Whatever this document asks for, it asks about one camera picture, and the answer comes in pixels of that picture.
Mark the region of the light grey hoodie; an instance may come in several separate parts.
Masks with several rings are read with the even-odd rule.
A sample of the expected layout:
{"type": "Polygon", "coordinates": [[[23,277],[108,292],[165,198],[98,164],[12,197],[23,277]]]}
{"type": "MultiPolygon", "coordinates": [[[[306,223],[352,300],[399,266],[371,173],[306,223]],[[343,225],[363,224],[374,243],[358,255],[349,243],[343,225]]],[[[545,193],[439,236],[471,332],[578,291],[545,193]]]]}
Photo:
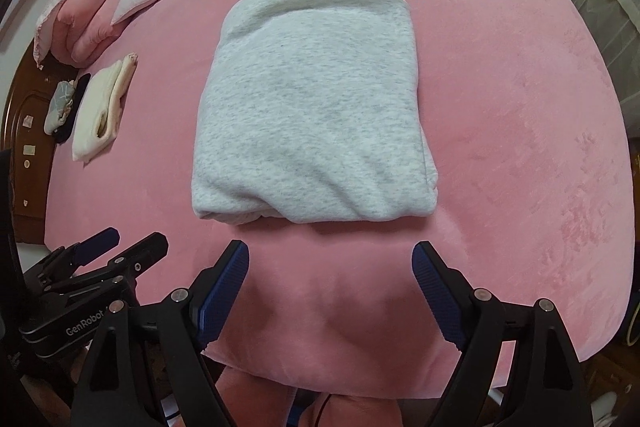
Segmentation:
{"type": "Polygon", "coordinates": [[[438,173],[405,0],[240,0],[198,106],[194,213],[229,225],[426,217],[438,173]]]}

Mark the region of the pink pyjama legs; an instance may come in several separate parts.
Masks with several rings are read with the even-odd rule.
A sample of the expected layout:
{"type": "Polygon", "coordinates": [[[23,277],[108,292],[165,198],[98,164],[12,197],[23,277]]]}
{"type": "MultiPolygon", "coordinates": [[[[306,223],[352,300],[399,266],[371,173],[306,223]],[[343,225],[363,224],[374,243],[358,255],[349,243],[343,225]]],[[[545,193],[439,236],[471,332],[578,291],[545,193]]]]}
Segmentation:
{"type": "MultiPolygon", "coordinates": [[[[297,390],[269,379],[227,367],[216,389],[235,425],[286,426],[297,390]]],[[[396,400],[319,393],[302,410],[299,426],[398,427],[402,425],[396,400]]]]}

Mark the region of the cream folded garment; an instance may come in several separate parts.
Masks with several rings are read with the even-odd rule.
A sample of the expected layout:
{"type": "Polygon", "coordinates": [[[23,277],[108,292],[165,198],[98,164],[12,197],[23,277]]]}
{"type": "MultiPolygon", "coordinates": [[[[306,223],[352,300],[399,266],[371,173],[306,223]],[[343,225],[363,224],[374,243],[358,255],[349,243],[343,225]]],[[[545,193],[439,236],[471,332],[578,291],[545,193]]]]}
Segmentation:
{"type": "Polygon", "coordinates": [[[116,139],[122,118],[122,98],[137,64],[137,54],[129,53],[91,77],[75,120],[73,161],[87,164],[116,139]]]}

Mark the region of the grey small folded cloth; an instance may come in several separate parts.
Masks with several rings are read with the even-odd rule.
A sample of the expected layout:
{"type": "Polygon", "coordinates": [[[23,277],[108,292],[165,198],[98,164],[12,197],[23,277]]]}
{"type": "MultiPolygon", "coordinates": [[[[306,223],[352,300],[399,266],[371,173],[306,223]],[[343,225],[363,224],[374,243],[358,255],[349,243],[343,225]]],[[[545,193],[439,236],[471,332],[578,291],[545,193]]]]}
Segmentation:
{"type": "Polygon", "coordinates": [[[43,124],[43,131],[52,135],[65,121],[72,109],[76,84],[73,81],[62,80],[56,86],[49,103],[48,113],[43,124]]]}

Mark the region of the dark wooden headboard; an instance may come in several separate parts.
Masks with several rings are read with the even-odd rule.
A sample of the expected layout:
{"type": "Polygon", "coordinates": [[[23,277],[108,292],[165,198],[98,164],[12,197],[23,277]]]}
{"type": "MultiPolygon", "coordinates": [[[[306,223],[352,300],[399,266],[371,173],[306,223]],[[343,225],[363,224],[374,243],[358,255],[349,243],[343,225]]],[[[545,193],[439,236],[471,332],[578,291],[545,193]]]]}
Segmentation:
{"type": "Polygon", "coordinates": [[[43,131],[53,91],[65,69],[36,65],[32,47],[15,71],[2,118],[1,147],[11,152],[11,211],[18,243],[42,245],[55,144],[43,131]]]}

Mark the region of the pink fleece bed blanket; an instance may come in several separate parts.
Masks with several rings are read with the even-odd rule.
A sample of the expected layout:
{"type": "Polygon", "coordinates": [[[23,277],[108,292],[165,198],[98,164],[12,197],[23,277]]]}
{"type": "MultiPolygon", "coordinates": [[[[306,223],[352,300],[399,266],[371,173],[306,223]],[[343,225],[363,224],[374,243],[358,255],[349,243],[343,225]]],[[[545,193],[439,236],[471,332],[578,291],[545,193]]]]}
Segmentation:
{"type": "Polygon", "coordinates": [[[459,353],[412,274],[421,241],[501,300],[552,300],[579,358],[612,339],[634,263],[630,161],[612,80],[570,0],[406,0],[439,173],[431,217],[242,228],[191,207],[198,100],[237,1],[163,0],[103,53],[100,67],[130,52],[139,65],[113,146],[86,165],[56,151],[48,247],[108,227],[122,246],[162,232],[168,254],[137,287],[155,303],[242,239],[250,271],[208,355],[296,388],[442,393],[459,353]]]}

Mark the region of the pink folded quilt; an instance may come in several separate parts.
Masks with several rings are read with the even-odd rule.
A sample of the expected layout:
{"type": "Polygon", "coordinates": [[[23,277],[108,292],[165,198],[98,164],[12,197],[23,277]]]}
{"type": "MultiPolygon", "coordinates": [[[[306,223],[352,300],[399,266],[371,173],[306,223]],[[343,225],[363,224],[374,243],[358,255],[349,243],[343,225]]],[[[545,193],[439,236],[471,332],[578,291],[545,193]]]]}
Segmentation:
{"type": "Polygon", "coordinates": [[[113,24],[117,0],[49,0],[38,17],[32,56],[41,68],[48,55],[83,69],[122,33],[113,24]]]}

